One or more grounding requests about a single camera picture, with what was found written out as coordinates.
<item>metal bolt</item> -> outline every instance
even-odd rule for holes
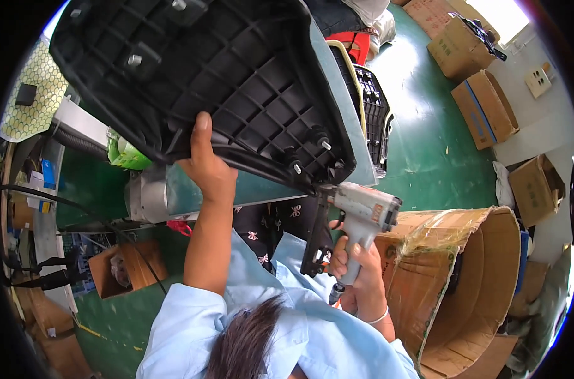
[[[171,5],[173,6],[173,9],[183,11],[188,4],[186,4],[184,0],[173,0]]]
[[[127,64],[130,66],[139,66],[141,64],[141,56],[133,54],[127,60]]]

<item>wrist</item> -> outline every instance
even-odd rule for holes
[[[359,319],[364,322],[372,322],[386,313],[386,294],[384,284],[370,288],[366,291],[357,291],[357,306]]]
[[[202,194],[202,205],[207,205],[213,208],[233,208],[234,207],[234,194],[222,194],[209,196]]]

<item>pneumatic staple gun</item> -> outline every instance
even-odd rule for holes
[[[359,243],[367,250],[371,247],[375,236],[391,230],[396,225],[398,211],[403,204],[401,199],[389,193],[350,182],[343,182],[338,186],[321,185],[317,193],[317,216],[299,270],[310,277],[324,272],[326,264],[323,263],[323,258],[332,250],[328,246],[320,246],[321,231],[327,222],[330,202],[341,210],[338,225],[343,222],[343,230],[348,235],[346,245],[348,255],[354,243]],[[345,286],[354,283],[354,279],[359,275],[360,265],[355,260],[349,259],[346,268],[347,272],[331,290],[330,305],[339,300]]]

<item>wall outlet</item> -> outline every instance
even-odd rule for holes
[[[548,75],[546,75],[546,72],[544,72],[541,67],[530,70],[527,75],[525,75],[525,83],[536,99],[552,86]]]

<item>silver bracelet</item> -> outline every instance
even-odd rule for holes
[[[376,324],[378,322],[381,322],[383,319],[385,319],[386,316],[388,316],[388,306],[386,306],[386,312],[384,312],[384,315],[382,317],[378,318],[377,320],[375,320],[373,322],[366,322],[366,323],[368,323],[369,325]]]

